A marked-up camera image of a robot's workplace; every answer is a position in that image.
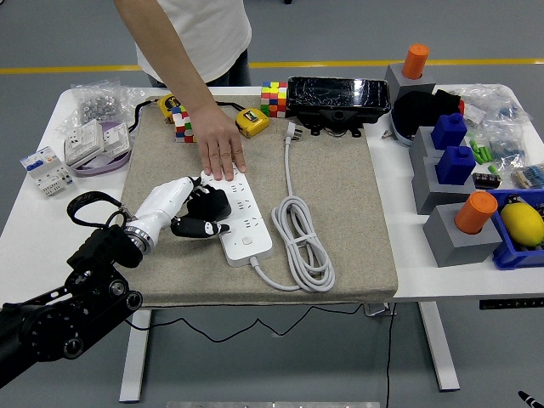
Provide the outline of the person's right hand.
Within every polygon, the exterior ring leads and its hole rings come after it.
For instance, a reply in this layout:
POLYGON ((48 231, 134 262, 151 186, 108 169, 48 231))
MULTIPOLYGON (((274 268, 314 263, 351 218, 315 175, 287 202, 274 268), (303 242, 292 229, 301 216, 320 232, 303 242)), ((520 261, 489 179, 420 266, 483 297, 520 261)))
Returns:
POLYGON ((189 110, 202 168, 215 180, 234 178, 234 167, 246 170, 241 134, 235 121, 214 102, 189 110))

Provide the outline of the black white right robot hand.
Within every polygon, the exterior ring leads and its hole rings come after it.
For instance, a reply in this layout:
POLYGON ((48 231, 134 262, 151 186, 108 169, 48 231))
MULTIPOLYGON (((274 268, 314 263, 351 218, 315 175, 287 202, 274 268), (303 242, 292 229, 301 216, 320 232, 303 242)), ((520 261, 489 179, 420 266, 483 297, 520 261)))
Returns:
POLYGON ((518 396, 530 408, 544 408, 541 402, 522 390, 518 391, 518 396))

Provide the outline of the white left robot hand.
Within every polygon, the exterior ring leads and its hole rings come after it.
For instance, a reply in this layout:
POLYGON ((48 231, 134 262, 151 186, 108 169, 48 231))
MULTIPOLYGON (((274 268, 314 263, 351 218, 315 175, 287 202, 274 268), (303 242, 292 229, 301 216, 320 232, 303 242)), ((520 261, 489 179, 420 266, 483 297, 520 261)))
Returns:
POLYGON ((231 214, 224 190, 185 177, 156 186, 124 232, 144 254, 154 250, 162 230, 176 236, 205 239, 230 231, 223 221, 231 214))

